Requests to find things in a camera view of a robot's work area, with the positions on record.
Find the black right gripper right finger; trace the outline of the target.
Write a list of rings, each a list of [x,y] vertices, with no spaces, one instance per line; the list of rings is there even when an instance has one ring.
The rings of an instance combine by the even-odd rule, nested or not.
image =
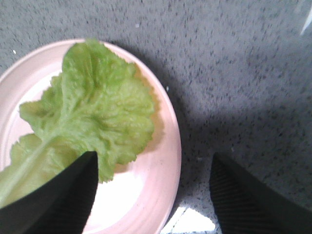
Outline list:
[[[312,232],[311,211],[278,194],[225,154],[214,154],[209,186],[224,234]]]

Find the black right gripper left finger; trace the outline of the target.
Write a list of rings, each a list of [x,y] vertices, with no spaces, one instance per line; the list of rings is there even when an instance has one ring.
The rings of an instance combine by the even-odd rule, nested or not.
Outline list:
[[[98,156],[85,152],[69,167],[0,210],[2,234],[80,234],[98,187]]]

